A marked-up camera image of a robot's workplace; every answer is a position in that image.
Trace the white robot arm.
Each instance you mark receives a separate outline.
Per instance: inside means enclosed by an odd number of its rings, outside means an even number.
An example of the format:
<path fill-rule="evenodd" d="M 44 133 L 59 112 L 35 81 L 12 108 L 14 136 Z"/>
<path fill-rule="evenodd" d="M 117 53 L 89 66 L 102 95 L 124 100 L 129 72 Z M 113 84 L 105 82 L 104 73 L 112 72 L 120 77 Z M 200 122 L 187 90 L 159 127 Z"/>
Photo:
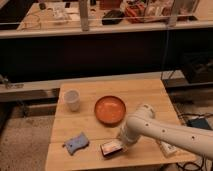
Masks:
<path fill-rule="evenodd" d="M 148 104 L 140 105 L 130 114 L 118 133 L 118 139 L 126 147 L 136 144 L 141 136 L 166 142 L 213 161 L 212 130 L 158 121 Z"/>

